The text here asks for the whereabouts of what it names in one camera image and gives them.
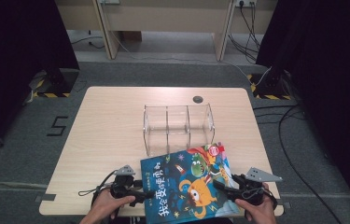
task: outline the cartoon character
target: cartoon character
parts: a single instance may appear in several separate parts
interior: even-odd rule
[[[191,173],[196,177],[203,176],[206,172],[208,172],[208,165],[206,161],[203,159],[201,154],[195,153],[192,156],[192,165],[191,165]]]
[[[210,189],[206,186],[206,182],[208,181],[205,177],[196,179],[192,183],[188,179],[185,179],[178,186],[182,191],[184,185],[189,185],[187,192],[191,198],[190,202],[193,206],[202,208],[201,213],[194,212],[194,216],[197,218],[204,218],[206,216],[206,206],[217,201],[217,198],[211,195]]]

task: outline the hand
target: hand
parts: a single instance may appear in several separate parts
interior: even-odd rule
[[[263,183],[263,186],[268,189],[266,183]],[[257,206],[240,199],[236,199],[235,203],[247,211],[246,218],[248,221],[254,220],[256,224],[276,224],[273,201],[267,195],[263,196],[262,204]]]
[[[126,203],[131,203],[135,199],[134,196],[116,199],[111,195],[110,189],[104,189],[93,203],[90,212],[81,220],[80,224],[100,223],[108,216],[114,219],[117,208],[122,207]]]

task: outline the children's book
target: children's book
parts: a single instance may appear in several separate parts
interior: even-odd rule
[[[221,144],[206,145],[141,160],[147,224],[181,223],[240,213],[213,180],[233,187],[230,165]]]

